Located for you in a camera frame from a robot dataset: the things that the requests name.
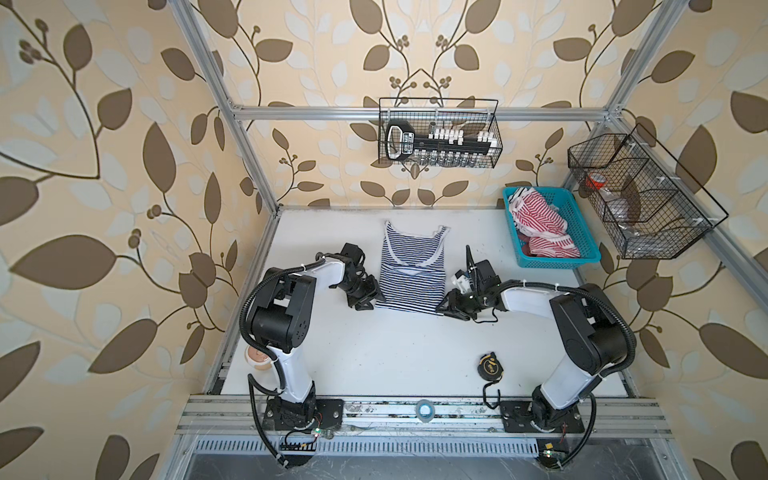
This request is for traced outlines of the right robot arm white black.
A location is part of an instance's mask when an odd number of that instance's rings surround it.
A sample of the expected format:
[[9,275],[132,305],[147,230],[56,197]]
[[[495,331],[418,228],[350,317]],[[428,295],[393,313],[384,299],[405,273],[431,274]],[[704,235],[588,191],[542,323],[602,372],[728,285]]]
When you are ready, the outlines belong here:
[[595,284],[567,287],[526,280],[503,281],[490,262],[476,263],[466,250],[466,268],[455,288],[438,304],[439,314],[476,321],[481,311],[528,313],[552,320],[565,356],[550,377],[534,389],[523,417],[541,431],[588,397],[606,377],[629,368],[637,341],[603,290]]

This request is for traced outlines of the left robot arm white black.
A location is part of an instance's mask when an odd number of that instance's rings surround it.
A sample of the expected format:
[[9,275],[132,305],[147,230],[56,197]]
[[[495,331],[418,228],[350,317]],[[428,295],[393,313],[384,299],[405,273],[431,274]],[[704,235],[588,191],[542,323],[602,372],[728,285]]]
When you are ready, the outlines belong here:
[[267,357],[277,375],[268,388],[247,376],[249,394],[268,398],[265,415],[283,430],[320,427],[338,419],[341,409],[325,415],[317,405],[316,387],[300,350],[310,327],[318,288],[339,289],[347,305],[367,311],[382,302],[376,278],[364,268],[363,250],[351,243],[339,253],[319,253],[315,261],[292,268],[270,268],[246,297],[238,326],[247,345]]

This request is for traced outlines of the blue white striped tank top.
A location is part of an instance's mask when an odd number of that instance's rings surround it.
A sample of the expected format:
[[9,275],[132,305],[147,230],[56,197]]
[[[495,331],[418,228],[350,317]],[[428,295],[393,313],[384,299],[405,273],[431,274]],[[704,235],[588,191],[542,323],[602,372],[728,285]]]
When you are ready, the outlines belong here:
[[445,241],[450,232],[440,226],[431,235],[404,233],[387,221],[381,250],[376,307],[439,316],[446,294]]

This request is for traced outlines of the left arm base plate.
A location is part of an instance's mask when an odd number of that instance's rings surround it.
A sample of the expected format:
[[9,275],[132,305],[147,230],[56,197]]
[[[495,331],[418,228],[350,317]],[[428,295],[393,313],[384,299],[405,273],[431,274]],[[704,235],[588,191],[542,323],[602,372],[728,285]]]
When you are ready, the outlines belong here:
[[338,429],[343,422],[342,399],[309,397],[304,403],[294,403],[280,397],[267,401],[266,428],[276,431]]

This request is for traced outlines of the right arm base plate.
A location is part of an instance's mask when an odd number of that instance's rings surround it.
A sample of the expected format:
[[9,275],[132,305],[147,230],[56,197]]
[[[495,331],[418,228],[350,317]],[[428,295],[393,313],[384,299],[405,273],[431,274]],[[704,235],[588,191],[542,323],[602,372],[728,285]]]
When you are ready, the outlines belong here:
[[585,432],[585,424],[577,403],[565,409],[553,409],[545,400],[506,400],[500,402],[499,410],[506,433]]

